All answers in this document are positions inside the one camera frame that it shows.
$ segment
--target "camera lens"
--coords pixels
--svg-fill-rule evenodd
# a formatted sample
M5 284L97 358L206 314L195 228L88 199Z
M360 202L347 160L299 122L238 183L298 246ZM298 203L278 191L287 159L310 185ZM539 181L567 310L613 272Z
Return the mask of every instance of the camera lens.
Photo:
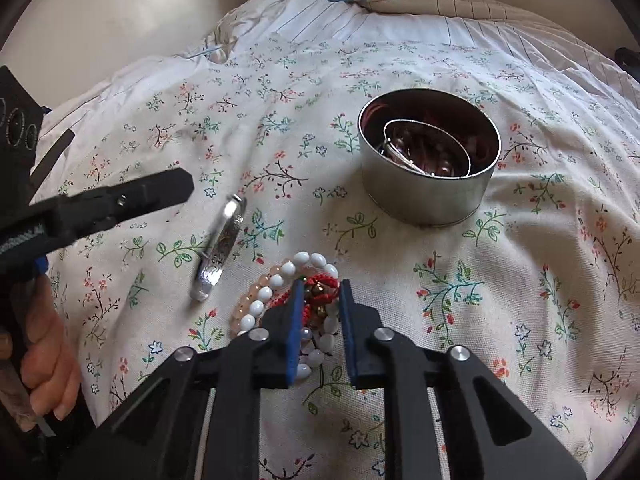
M24 143L27 146L27 150L32 150L36 147L38 142L38 130L35 124L30 124L27 128L27 135L24 137Z
M6 122L6 140L14 148L20 142L22 137L22 131L24 130L24 114L18 108L14 108L14 111L9 115L9 120Z

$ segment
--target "beaded bracelet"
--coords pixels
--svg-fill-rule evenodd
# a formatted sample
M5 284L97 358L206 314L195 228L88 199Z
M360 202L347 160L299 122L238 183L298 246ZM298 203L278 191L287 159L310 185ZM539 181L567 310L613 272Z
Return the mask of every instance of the beaded bracelet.
M284 304L289 290L284 290L297 278L304 277L305 306L302 318L302 348L296 378L304 380L311 369L324 361L331 353L338 332L338 269L326 262L319 253L301 251L293 258L273 266L268 274L258 278L240 298L231 322L231 330L237 335L258 325L266 308Z

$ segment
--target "black device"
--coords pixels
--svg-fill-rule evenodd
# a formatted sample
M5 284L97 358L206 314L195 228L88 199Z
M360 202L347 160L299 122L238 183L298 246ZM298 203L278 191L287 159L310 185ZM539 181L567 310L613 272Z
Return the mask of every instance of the black device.
M185 202L193 192L191 175L178 169L29 206L74 138L70 130L63 133L31 171L43 115L9 69L0 67L0 326L12 336L11 361L18 374L28 348L26 307L33 280L47 269L46 254L126 219ZM69 450L94 427L82 392L64 421L50 414L27 433L0 404L2 477L53 478Z
M287 388L300 350L302 280L262 326L226 348L178 348L63 465L59 480L188 480L216 389L202 478L257 480L260 389ZM551 432L472 352L417 347L340 284L345 358L355 388L384 388L386 480L441 479L428 388L434 388L452 480L584 480Z

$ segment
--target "round tin can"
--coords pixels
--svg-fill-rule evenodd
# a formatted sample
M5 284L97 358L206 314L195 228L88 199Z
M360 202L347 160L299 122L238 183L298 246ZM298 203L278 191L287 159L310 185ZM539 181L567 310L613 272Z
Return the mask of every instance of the round tin can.
M455 137L469 154L469 175L424 175L382 155L383 130L393 119L432 124ZM360 111L358 133L367 193L394 218L419 226L453 224L472 215L502 149L487 115L456 95L432 89L395 90L373 98Z

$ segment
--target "floral bedsheet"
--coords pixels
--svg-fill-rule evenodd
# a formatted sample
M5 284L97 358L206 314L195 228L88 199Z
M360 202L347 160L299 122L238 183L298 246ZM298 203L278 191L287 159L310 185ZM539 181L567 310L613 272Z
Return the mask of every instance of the floral bedsheet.
M40 197L177 166L196 183L183 206L49 256L95 420L178 346L226 345L260 274L317 251L387 326L427 348L471 348L595 478L640 403L640 88L602 57L602 74L587 70L561 38L553 60L533 40L525 57L510 28L512 40L471 45L274 34L225 64L143 60L52 112L41 149L67 127L77 139ZM359 110L414 87L469 100L502 136L480 208L447 228L390 218L361 182ZM245 228L194 309L196 254L230 192L248 200ZM382 397L348 385L339 342L308 380L263 393L262 477L383 476Z

